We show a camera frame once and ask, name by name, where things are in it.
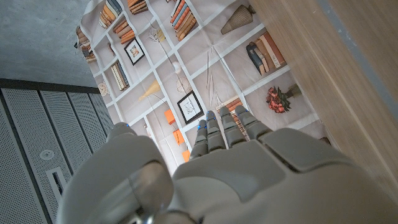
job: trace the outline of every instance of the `bookshelf wallpaper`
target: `bookshelf wallpaper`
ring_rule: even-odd
[[[100,0],[89,3],[81,20],[81,31],[97,58],[88,65],[99,87],[105,85],[109,91],[103,99],[113,122],[124,121],[140,133],[151,134],[170,173],[185,162],[182,152],[192,150],[198,121],[204,119],[184,121],[178,102],[191,90],[204,112],[216,111],[237,97],[272,129],[311,125],[314,131],[307,133],[327,136],[304,94],[289,98],[288,113],[269,109],[268,89],[279,86],[287,91],[295,80],[277,46],[261,40],[267,30],[247,0],[107,1],[116,1],[121,9],[110,24],[103,27],[99,22],[107,4]],[[130,35],[127,42],[122,41],[126,34]],[[264,45],[249,49],[251,42]],[[113,72],[116,62],[123,72]],[[120,88],[122,73],[128,83],[125,88]],[[159,84],[156,91],[151,88],[154,81]],[[139,100],[144,94],[147,97]],[[173,124],[165,119],[167,110],[174,115]],[[178,129],[185,141],[181,145],[172,134]]]

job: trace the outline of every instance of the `red flowers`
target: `red flowers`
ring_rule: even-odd
[[[285,93],[282,93],[278,87],[271,87],[268,90],[266,98],[269,109],[275,111],[275,113],[285,113],[290,109],[290,102],[287,100]]]

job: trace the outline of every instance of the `flower bouquet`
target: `flower bouquet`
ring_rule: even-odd
[[[282,93],[279,87],[271,87],[268,90],[268,95],[266,98],[268,107],[269,109],[274,110],[275,113],[289,112],[289,109],[291,109],[291,107],[290,101],[287,99],[292,96],[297,96],[299,94],[301,94],[301,91],[297,84],[289,87],[289,90],[286,93]]]

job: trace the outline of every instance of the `robotic finger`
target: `robotic finger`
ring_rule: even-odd
[[[207,111],[206,120],[208,152],[212,152],[217,149],[226,149],[214,112]]]
[[[227,107],[223,106],[220,109],[220,116],[224,127],[226,142],[229,148],[232,148],[237,143],[246,142],[246,139],[238,125],[235,123],[234,118],[231,116]]]
[[[199,121],[198,134],[189,159],[195,159],[208,153],[206,121]]]
[[[263,134],[272,131],[265,124],[257,120],[245,107],[239,105],[236,107],[235,112],[248,132],[250,139],[258,139]]]

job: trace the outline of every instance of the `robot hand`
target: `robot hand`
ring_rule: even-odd
[[[173,177],[151,139],[118,123],[67,184],[61,223],[396,223],[397,205],[353,162],[299,131],[271,131],[243,106],[198,125]]]

